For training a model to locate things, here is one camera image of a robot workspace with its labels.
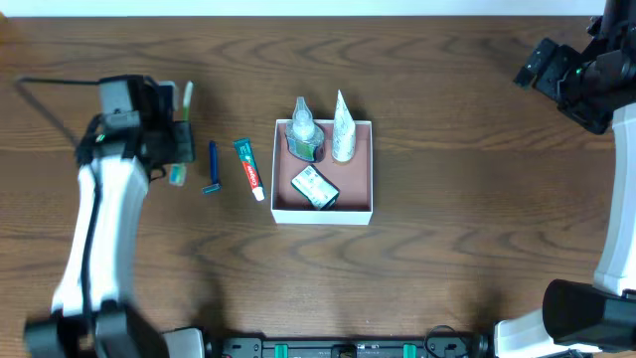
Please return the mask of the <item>green white toothbrush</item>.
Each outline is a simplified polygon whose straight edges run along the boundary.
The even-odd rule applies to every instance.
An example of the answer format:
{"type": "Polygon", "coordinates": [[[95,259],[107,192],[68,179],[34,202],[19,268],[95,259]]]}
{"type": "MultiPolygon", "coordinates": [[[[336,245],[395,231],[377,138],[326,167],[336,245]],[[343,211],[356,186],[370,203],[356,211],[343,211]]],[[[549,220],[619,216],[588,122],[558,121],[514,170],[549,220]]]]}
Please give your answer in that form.
{"type": "MultiPolygon", "coordinates": [[[[191,108],[193,90],[194,90],[194,83],[187,82],[185,86],[183,102],[182,102],[182,107],[183,107],[182,119],[184,121],[188,121],[190,119],[190,108],[191,108]]],[[[179,186],[179,187],[183,186],[185,184],[186,177],[187,177],[187,165],[184,162],[173,164],[171,166],[170,177],[169,177],[169,183],[171,185],[179,186]]]]}

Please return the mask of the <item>blue disposable razor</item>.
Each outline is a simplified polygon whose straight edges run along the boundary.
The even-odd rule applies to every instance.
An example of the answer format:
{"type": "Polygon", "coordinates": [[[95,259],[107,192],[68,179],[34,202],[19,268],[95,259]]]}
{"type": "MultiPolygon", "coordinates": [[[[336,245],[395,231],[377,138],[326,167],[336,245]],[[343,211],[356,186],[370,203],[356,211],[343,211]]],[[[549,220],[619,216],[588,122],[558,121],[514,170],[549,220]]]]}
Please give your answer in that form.
{"type": "Polygon", "coordinates": [[[202,192],[205,195],[212,194],[214,192],[220,191],[222,185],[219,179],[219,162],[218,162],[218,149],[215,141],[209,142],[209,164],[210,164],[210,178],[211,184],[204,187],[202,192]]]}

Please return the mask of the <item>green red toothpaste tube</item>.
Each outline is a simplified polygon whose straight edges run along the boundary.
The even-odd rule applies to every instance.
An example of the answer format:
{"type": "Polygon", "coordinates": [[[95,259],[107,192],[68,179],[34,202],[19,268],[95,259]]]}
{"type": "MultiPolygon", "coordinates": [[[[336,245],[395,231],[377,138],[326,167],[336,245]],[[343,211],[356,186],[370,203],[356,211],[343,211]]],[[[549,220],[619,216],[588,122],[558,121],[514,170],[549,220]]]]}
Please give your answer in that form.
{"type": "Polygon", "coordinates": [[[265,191],[260,179],[250,140],[242,138],[234,142],[235,150],[246,174],[251,192],[257,201],[265,199],[265,191]]]}

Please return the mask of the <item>clear pump soap bottle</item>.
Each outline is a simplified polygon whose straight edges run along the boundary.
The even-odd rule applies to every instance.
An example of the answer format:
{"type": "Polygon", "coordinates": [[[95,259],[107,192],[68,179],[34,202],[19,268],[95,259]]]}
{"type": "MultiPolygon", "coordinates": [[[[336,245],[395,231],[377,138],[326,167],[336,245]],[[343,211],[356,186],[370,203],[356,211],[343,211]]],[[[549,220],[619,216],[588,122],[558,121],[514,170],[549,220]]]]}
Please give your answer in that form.
{"type": "Polygon", "coordinates": [[[318,163],[324,159],[325,134],[316,124],[303,96],[296,99],[291,121],[286,125],[285,138],[288,151],[296,158],[318,163]]]}

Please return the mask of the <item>green white soap box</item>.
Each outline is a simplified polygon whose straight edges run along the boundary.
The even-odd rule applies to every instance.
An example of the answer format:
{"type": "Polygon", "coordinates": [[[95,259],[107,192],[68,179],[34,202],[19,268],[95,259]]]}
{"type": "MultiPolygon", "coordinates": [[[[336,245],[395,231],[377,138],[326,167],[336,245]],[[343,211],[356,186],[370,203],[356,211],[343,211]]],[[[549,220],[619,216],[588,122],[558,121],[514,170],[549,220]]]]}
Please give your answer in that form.
{"type": "Polygon", "coordinates": [[[340,191],[314,166],[308,165],[291,179],[291,185],[318,211],[330,209],[340,191]]]}

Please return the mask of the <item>white patterned cream tube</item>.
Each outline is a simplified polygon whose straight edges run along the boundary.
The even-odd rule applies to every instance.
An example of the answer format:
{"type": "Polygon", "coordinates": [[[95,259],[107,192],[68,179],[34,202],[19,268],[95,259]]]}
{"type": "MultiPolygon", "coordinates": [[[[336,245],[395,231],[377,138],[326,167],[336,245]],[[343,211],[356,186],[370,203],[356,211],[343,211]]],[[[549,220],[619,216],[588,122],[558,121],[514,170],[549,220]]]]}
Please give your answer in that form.
{"type": "Polygon", "coordinates": [[[338,90],[333,121],[332,157],[341,163],[349,162],[355,155],[355,145],[356,123],[342,92],[338,90]]]}

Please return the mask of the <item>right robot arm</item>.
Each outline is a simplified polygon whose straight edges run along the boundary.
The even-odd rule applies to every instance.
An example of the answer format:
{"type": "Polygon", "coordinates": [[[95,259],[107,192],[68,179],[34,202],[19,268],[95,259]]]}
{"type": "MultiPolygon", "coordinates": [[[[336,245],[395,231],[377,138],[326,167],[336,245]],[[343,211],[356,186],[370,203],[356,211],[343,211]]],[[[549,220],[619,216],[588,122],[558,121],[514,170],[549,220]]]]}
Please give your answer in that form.
{"type": "Polygon", "coordinates": [[[613,139],[614,167],[598,262],[588,282],[555,279],[541,306],[498,322],[497,357],[591,357],[635,348],[635,47],[597,35],[581,52],[542,40],[515,82],[539,91],[585,131],[613,139]]]}

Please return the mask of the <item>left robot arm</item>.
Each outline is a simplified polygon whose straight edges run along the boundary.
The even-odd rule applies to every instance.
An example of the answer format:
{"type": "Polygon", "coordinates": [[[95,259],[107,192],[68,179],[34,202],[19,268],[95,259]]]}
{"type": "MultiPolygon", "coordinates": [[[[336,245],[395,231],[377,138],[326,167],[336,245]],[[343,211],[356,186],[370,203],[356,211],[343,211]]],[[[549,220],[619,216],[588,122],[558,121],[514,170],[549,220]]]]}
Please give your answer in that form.
{"type": "Polygon", "coordinates": [[[135,111],[96,116],[77,148],[79,214],[69,260],[47,318],[26,323],[34,357],[204,357],[197,327],[162,333],[134,302],[139,217],[156,168],[192,139],[186,121],[135,111]]]}

